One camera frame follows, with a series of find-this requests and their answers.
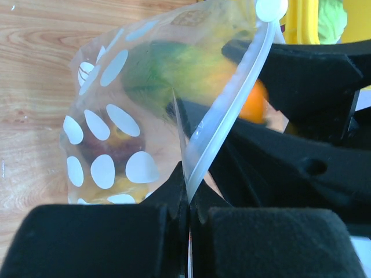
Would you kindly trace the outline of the clear polka dot zip bag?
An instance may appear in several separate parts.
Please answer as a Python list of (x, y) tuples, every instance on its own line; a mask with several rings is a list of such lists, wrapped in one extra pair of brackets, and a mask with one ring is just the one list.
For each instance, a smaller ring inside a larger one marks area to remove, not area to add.
[(192, 199), (237, 119), (268, 126), (258, 77), (287, 11), (287, 1), (200, 1), (81, 47), (60, 133), (68, 202), (140, 203), (176, 166)]

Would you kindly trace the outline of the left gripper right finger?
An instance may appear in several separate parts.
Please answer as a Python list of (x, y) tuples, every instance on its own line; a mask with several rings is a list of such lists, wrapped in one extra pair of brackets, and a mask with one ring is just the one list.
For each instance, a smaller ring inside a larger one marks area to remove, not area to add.
[(331, 210), (233, 207), (202, 183), (190, 216), (194, 277), (365, 277)]

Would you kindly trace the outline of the orange mango toy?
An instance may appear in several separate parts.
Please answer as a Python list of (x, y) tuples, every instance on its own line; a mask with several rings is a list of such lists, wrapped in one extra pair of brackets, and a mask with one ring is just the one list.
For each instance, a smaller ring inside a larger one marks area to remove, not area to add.
[(167, 119), (174, 97), (211, 104), (237, 70), (220, 49), (154, 40), (129, 50), (120, 73), (124, 92), (156, 118)]

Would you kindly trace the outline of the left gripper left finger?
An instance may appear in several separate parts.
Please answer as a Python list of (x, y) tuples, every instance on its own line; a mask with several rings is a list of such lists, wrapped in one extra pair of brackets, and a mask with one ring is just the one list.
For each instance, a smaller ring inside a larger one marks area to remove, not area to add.
[(21, 223), (2, 277), (187, 277), (183, 168), (139, 204), (48, 204)]

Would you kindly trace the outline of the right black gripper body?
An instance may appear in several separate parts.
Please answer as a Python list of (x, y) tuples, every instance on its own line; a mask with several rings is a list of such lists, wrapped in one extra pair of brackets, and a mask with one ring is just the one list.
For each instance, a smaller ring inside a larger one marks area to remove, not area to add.
[(370, 152), (237, 120), (210, 173), (234, 207), (328, 209), (370, 231)]

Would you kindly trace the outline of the red apple toy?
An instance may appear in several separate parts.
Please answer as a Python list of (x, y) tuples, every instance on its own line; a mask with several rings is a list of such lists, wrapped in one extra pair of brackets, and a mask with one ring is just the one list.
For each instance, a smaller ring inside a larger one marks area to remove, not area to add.
[(103, 113), (103, 121), (110, 128), (110, 136), (107, 140), (98, 140), (88, 128), (86, 120), (81, 122), (81, 128), (84, 133), (83, 141), (78, 144), (82, 156), (88, 163), (92, 163), (100, 155), (110, 155), (117, 173), (125, 171), (129, 158), (138, 151), (146, 149), (144, 133), (137, 137), (122, 132), (106, 113)]

